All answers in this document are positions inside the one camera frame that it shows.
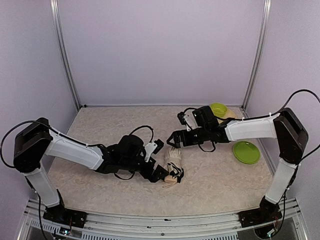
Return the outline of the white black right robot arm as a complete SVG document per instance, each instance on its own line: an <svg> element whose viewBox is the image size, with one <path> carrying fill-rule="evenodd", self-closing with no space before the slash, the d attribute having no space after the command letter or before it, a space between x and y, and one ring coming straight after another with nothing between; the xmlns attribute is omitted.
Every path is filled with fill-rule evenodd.
<svg viewBox="0 0 320 240"><path fill-rule="evenodd" d="M208 105L193 108L191 116L186 111L177 115L182 130L173 131L166 143L174 148L201 146L205 142L213 145L257 139L266 150L275 167L273 180L264 195L264 200L272 205L280 202L286 190L294 181L309 140L309 134L297 115L289 107L275 113L249 118L221 118L214 115Z"/></svg>

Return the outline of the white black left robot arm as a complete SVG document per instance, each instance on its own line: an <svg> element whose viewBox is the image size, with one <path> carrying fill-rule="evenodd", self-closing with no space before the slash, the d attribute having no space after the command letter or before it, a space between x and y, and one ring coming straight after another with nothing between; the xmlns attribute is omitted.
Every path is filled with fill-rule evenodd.
<svg viewBox="0 0 320 240"><path fill-rule="evenodd" d="M48 119L43 117L27 121L27 124L15 137L13 166L23 173L48 209L64 208L64 204L42 166L43 156L65 159L100 174L117 174L119 170L132 174L138 172L151 183L163 180L169 174L152 157L164 146L160 139L145 144L141 138L130 133L118 143L104 146L80 142L64 135L52 128Z"/></svg>

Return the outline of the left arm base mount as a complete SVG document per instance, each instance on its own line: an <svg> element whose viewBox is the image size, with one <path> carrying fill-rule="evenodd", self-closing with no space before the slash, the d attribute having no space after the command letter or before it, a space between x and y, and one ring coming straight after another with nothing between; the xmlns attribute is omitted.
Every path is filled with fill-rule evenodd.
<svg viewBox="0 0 320 240"><path fill-rule="evenodd" d="M62 211L47 209L43 214L43 218L54 223L83 229L86 223L87 213L68 208Z"/></svg>

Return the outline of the beige folding umbrella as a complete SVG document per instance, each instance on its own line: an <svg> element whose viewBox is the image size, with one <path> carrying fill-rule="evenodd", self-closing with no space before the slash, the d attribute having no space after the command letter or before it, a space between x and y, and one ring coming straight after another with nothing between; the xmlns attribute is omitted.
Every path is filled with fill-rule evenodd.
<svg viewBox="0 0 320 240"><path fill-rule="evenodd" d="M170 147L164 156L165 169L168 175L164 178L164 189L168 189L176 184L181 183L185 176L185 171L182 166L182 151L180 148Z"/></svg>

